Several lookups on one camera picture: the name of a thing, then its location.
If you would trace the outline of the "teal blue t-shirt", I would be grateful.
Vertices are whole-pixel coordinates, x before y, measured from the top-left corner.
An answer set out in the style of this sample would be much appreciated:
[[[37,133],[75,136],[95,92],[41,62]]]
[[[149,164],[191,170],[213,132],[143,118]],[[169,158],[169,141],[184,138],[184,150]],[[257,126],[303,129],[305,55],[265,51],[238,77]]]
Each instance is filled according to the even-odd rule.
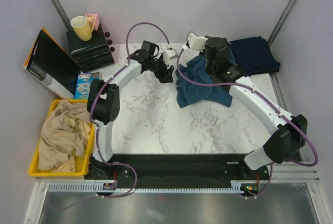
[[[177,81],[177,103],[184,108],[199,101],[206,100],[219,103],[225,107],[232,104],[232,96],[221,87],[204,87],[201,84],[212,84],[213,80],[206,73],[206,59],[196,56],[189,60],[185,66],[179,65],[175,71]]]

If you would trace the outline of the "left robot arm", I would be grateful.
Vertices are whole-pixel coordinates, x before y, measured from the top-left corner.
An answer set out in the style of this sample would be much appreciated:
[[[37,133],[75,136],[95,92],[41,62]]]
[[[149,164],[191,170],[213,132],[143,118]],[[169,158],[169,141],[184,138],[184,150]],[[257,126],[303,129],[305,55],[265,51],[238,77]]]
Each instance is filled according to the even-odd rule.
[[[121,90],[146,71],[152,72],[162,84],[173,82],[174,66],[167,62],[177,57],[178,53],[171,45],[162,53],[156,53],[158,50],[158,45],[144,41],[125,65],[108,78],[91,82],[87,110],[95,128],[93,158],[100,162],[96,173],[103,179],[112,177],[114,173],[114,166],[108,161],[113,156],[112,129],[120,112]]]

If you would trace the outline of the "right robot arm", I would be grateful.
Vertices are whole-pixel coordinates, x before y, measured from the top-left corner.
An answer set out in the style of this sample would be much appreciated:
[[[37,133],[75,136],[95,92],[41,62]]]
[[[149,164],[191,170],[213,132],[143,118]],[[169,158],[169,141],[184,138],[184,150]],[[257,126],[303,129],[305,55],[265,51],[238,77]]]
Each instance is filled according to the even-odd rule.
[[[267,99],[257,89],[251,78],[230,60],[226,38],[203,37],[200,51],[206,58],[206,72],[216,83],[225,83],[224,90],[247,107],[270,134],[265,144],[247,154],[238,166],[239,175],[252,178],[260,167],[291,158],[306,144],[307,120],[291,113]]]

